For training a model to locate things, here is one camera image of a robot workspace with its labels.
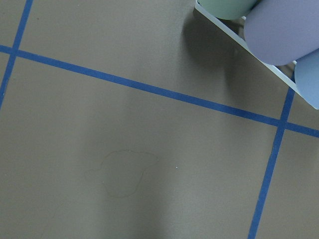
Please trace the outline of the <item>green cup on rack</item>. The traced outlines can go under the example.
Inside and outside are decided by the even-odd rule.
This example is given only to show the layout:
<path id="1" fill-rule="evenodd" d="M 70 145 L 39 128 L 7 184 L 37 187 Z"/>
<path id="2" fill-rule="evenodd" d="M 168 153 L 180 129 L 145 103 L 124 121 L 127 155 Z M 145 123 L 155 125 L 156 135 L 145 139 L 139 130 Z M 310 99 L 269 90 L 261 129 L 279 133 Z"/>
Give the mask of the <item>green cup on rack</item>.
<path id="1" fill-rule="evenodd" d="M 209 14 L 216 18 L 233 20 L 246 16 L 258 0 L 198 0 Z"/>

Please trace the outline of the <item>purple cup on rack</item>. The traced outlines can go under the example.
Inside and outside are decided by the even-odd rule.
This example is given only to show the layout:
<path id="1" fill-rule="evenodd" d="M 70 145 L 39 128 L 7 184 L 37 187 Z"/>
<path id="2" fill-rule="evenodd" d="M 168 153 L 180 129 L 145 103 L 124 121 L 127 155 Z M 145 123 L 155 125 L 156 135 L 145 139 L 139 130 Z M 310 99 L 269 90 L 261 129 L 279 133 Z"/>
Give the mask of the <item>purple cup on rack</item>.
<path id="1" fill-rule="evenodd" d="M 319 47 L 317 0 L 263 0 L 247 15 L 244 37 L 254 56 L 286 65 Z"/>

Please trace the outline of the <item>blue cup on rack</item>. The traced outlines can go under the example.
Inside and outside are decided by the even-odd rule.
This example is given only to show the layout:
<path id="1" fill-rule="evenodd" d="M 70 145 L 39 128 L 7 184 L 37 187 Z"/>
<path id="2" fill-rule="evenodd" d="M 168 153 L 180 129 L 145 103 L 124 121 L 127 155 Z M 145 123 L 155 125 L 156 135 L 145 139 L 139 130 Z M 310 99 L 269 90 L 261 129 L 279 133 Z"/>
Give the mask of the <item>blue cup on rack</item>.
<path id="1" fill-rule="evenodd" d="M 295 84 L 300 96 L 314 109 L 319 109 L 319 50 L 297 60 Z"/>

